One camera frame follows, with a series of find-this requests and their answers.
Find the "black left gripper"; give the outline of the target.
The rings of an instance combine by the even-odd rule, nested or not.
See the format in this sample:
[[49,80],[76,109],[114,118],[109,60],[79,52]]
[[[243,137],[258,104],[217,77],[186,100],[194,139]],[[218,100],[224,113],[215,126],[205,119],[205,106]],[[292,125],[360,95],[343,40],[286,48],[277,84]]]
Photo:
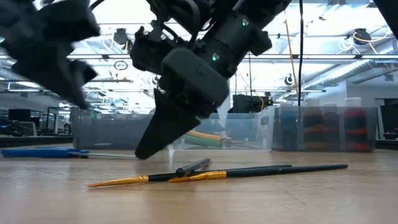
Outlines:
[[12,70],[87,109],[82,87],[98,76],[86,62],[69,60],[72,43],[98,36],[90,0],[62,0],[37,9],[32,0],[0,0],[0,37]]

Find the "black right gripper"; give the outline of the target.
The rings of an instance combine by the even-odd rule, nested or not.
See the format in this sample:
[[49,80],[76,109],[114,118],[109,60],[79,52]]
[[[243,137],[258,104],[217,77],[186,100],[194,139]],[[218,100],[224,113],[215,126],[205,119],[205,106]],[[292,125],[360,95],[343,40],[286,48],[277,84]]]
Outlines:
[[208,118],[229,95],[227,81],[188,49],[171,50],[161,63],[159,86],[154,90],[155,113],[135,150],[148,159]]

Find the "yellow handled scissors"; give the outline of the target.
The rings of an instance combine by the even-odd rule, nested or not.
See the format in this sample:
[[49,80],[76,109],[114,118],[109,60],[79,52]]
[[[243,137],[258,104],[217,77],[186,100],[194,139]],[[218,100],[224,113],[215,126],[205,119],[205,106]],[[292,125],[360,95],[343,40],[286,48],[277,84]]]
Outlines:
[[222,137],[222,136],[217,135],[217,134],[207,134],[207,133],[201,133],[201,132],[193,131],[193,130],[189,131],[185,135],[191,135],[191,136],[196,136],[196,137],[200,137],[200,138],[207,138],[207,139],[221,139],[221,138],[231,139],[231,138],[228,138],[228,137]]

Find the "thick black paintbrush silver ferrule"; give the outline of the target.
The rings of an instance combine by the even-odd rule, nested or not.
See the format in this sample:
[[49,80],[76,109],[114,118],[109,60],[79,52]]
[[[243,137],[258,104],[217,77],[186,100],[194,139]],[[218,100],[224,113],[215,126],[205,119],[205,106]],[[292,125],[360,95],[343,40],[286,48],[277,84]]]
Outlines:
[[204,168],[205,166],[209,165],[210,163],[211,163],[210,158],[201,159],[201,160],[191,163],[189,165],[178,168],[175,171],[175,175],[177,177],[188,176],[188,175],[194,173],[196,170]]

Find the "black paintbrush gold ferrule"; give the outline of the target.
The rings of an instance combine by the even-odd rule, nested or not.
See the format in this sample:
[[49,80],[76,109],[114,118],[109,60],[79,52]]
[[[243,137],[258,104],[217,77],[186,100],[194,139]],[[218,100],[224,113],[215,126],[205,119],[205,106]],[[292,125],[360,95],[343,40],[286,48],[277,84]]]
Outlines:
[[[238,169],[226,169],[226,171],[237,171],[237,170],[262,170],[262,169],[271,169],[271,168],[285,168],[291,167],[290,164],[283,164],[283,165],[276,165],[276,166],[261,166],[261,167],[245,167],[245,168],[238,168]],[[154,175],[139,175],[136,177],[128,177],[124,179],[114,179],[114,180],[107,180],[104,182],[98,182],[94,184],[88,184],[87,187],[104,187],[104,186],[111,186],[111,185],[127,185],[127,184],[137,184],[137,183],[145,183],[145,182],[164,182],[170,179],[177,178],[175,173],[168,173],[168,174],[154,174]]]
[[225,178],[260,177],[268,175],[294,174],[302,172],[316,172],[316,171],[338,170],[346,168],[348,168],[348,164],[302,166],[302,167],[275,167],[275,168],[250,169],[250,170],[220,170],[220,171],[204,172],[202,174],[197,174],[190,177],[170,179],[169,182],[179,183],[179,182],[214,180],[214,179],[225,179]]

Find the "blue handled scissors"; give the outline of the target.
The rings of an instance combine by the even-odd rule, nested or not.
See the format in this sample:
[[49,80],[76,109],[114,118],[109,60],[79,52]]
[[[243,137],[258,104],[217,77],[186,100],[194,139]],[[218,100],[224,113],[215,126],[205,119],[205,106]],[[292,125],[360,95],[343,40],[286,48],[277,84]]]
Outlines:
[[106,153],[92,153],[88,150],[80,150],[67,147],[35,147],[22,149],[1,149],[0,153],[3,157],[37,157],[37,158],[89,158],[93,156],[100,157],[125,157],[134,158],[134,155],[124,154],[106,154]]

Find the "blue paint bottle white cap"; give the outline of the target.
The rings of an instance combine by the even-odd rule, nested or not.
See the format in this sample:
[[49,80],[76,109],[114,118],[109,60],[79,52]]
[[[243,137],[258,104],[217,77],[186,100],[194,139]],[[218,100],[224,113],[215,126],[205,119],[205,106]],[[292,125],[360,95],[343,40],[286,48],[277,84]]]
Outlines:
[[282,103],[280,105],[282,146],[285,151],[297,148],[297,115],[297,110],[292,103]]

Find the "red paint bottle white cap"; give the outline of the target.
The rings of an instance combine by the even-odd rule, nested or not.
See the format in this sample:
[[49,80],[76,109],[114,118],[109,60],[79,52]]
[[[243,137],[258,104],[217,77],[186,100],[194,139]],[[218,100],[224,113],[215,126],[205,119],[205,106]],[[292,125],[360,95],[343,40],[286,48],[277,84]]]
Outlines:
[[344,112],[346,145],[351,150],[368,151],[367,113],[362,107],[362,98],[347,98],[345,102],[348,107]]

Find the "grey plastic bin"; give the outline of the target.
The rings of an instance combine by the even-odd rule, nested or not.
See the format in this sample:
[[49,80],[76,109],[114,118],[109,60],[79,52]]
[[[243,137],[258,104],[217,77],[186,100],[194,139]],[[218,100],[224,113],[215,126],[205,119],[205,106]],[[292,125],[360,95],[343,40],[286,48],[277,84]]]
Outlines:
[[[363,107],[367,113],[368,151],[351,150],[346,145],[346,106],[295,106],[297,110],[297,148],[286,152],[372,152],[376,143],[377,108]],[[273,151],[282,146],[280,107],[275,109]]]
[[132,149],[138,146],[151,114],[103,114],[71,110],[73,146],[80,149]]

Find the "black monitor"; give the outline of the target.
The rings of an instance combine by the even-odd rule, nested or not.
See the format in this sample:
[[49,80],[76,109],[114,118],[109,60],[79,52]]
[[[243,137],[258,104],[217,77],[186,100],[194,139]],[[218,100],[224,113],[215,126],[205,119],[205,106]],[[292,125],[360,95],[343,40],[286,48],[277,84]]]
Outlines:
[[31,121],[30,109],[8,109],[8,119],[16,121]]
[[273,99],[268,96],[233,95],[233,107],[229,112],[259,113],[273,103]]

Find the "clear plastic bin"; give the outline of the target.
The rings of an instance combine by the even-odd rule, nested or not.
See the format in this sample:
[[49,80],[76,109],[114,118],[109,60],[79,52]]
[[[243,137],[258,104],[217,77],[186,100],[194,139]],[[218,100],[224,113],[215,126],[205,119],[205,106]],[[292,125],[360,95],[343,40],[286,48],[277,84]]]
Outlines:
[[184,149],[248,149],[271,150],[274,130],[275,106],[268,106],[260,113],[229,113],[225,119],[213,113],[209,119],[201,121],[193,131],[207,134],[217,134],[237,141],[247,141],[257,144],[261,149],[247,147],[209,147],[186,144],[183,136],[173,143],[175,150]]

